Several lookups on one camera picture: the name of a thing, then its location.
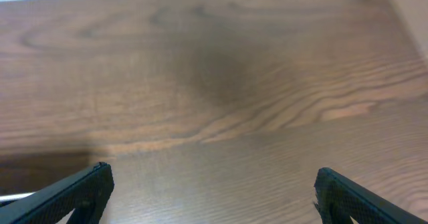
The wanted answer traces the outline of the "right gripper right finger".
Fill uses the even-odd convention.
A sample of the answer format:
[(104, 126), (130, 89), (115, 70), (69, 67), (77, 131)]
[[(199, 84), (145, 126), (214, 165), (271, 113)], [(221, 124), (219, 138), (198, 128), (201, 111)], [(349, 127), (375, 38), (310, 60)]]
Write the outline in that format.
[(327, 167), (318, 170), (314, 188), (323, 224), (427, 224)]

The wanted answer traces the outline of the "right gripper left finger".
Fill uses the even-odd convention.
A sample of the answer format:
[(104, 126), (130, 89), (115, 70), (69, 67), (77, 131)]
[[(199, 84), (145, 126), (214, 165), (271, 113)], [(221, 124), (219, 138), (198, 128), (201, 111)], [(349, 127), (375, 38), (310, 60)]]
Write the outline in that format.
[(2, 223), (98, 224), (114, 190), (111, 166), (98, 162), (1, 208)]

